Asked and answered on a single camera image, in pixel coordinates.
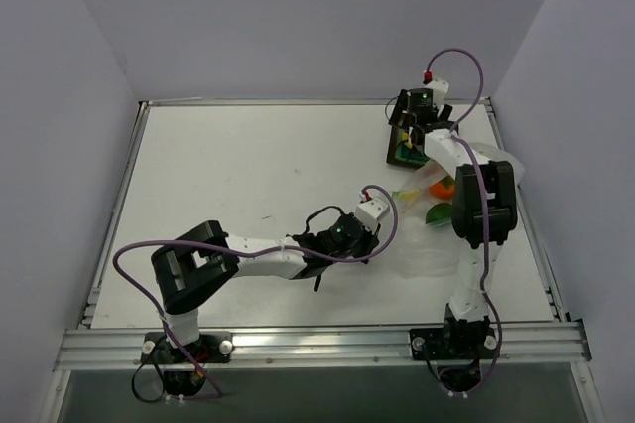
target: green fruit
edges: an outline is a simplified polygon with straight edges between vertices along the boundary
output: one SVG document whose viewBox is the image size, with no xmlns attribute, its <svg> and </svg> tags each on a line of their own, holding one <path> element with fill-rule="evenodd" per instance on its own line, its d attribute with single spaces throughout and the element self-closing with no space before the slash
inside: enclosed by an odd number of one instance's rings
<svg viewBox="0 0 635 423">
<path fill-rule="evenodd" d="M 452 221 L 452 205 L 438 203 L 426 213 L 426 224 L 433 227 L 445 226 Z"/>
</svg>

